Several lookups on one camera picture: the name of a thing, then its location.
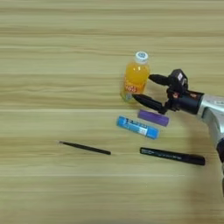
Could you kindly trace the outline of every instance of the wooden table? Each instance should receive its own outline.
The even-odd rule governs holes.
[[[119,83],[139,50],[153,73],[182,68],[191,90],[223,95],[223,11],[212,0],[1,0],[0,222],[223,223],[221,165],[205,124],[169,112],[155,141],[116,127],[118,116],[138,120]],[[145,93],[165,100],[153,83]],[[141,146],[207,164],[146,157]]]

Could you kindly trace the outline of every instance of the orange juice bottle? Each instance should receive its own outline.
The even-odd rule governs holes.
[[[146,81],[150,75],[148,54],[137,52],[135,61],[126,66],[121,96],[126,102],[135,102],[133,94],[141,94],[144,91]]]

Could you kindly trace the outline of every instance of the blue glue stick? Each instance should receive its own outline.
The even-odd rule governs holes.
[[[150,137],[153,139],[158,138],[158,133],[159,133],[158,129],[155,129],[151,126],[147,126],[140,122],[132,121],[129,118],[126,118],[124,116],[118,117],[117,126],[125,128],[126,130],[132,130],[146,137]]]

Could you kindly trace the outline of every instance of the robotic arm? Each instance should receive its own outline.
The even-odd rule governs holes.
[[[168,101],[163,105],[144,94],[133,94],[133,97],[145,107],[165,114],[168,109],[184,110],[196,115],[206,123],[218,151],[224,173],[224,97],[212,96],[188,90],[188,79],[181,69],[173,70],[169,76],[152,74],[150,80],[159,85],[167,86]]]

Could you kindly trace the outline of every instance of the black marker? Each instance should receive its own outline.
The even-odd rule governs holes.
[[[86,151],[94,151],[94,152],[98,152],[101,154],[111,155],[111,152],[109,150],[100,150],[100,149],[96,149],[94,147],[90,147],[90,146],[86,146],[86,145],[82,145],[82,144],[78,144],[78,143],[68,143],[68,142],[63,142],[63,141],[59,141],[59,143],[69,145],[69,146],[72,146],[75,148],[83,149]]]
[[[167,150],[155,150],[149,148],[140,148],[140,153],[144,155],[149,155],[157,158],[168,158],[172,160],[177,160],[179,162],[184,162],[193,165],[205,165],[206,160],[204,157],[199,155],[184,154],[178,152],[172,152]]]

